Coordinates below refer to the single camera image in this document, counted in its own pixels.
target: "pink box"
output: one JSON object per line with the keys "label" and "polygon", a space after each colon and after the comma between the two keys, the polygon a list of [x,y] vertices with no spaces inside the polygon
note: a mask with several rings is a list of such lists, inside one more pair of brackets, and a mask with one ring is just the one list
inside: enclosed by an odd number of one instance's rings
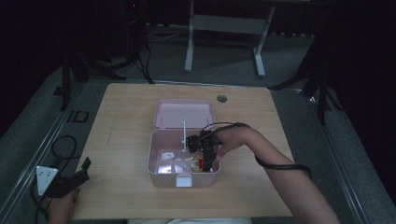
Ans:
{"label": "pink box", "polygon": [[183,139],[199,135],[215,122],[211,101],[162,99],[157,104],[148,154],[148,171],[157,187],[207,187],[216,181],[219,162],[209,172],[197,171],[203,152],[190,153]]}

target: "hand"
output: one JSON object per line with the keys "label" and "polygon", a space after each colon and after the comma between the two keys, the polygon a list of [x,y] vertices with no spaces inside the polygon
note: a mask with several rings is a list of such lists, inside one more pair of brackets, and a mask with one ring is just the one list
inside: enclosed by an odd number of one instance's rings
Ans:
{"label": "hand", "polygon": [[49,201],[49,224],[67,224],[73,215],[74,201],[78,190],[74,189],[62,198],[51,198]]}
{"label": "hand", "polygon": [[254,130],[249,127],[233,127],[216,133],[215,136],[222,143],[216,161],[219,161],[227,152],[246,145],[251,132],[254,132]]}

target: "person's left hand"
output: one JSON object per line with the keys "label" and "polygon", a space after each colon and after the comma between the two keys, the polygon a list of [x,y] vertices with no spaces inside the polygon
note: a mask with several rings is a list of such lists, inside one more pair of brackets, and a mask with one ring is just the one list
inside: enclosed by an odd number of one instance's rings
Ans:
{"label": "person's left hand", "polygon": [[49,199],[49,224],[67,224],[73,215],[73,204],[78,196],[78,190],[74,189],[62,198]]}

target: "dark background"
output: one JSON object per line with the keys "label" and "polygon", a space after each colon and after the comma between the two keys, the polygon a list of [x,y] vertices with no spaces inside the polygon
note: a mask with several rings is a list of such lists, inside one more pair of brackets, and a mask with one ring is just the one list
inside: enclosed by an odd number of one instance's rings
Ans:
{"label": "dark background", "polygon": [[[111,2],[0,2],[0,135],[43,80],[59,68],[65,40],[92,58],[108,60],[111,34],[117,32],[109,32],[105,21],[116,20],[122,12],[108,7]],[[237,1],[196,2],[196,10],[202,13],[253,18],[265,18],[262,12],[268,7],[260,1],[244,1],[244,5]],[[106,13],[107,8],[113,13]],[[151,0],[145,2],[144,9],[151,25],[188,24],[189,1]],[[276,34],[316,36],[305,65],[315,67],[316,60],[331,62],[331,86],[394,202],[395,11],[391,1],[338,1],[333,7],[280,4],[270,28]]]}

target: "person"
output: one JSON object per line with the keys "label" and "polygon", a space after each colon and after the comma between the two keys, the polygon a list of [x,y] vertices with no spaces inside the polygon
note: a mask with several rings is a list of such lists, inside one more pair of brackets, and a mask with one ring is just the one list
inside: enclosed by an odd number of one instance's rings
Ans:
{"label": "person", "polygon": [[[258,160],[267,164],[293,164],[261,133],[248,126],[233,127],[216,133],[222,142],[216,161],[226,154],[246,145]],[[294,216],[296,223],[340,223],[337,215],[316,185],[301,170],[273,170],[264,168],[279,196]],[[49,205],[49,223],[68,223],[77,194],[72,191],[61,199],[52,199]]]}

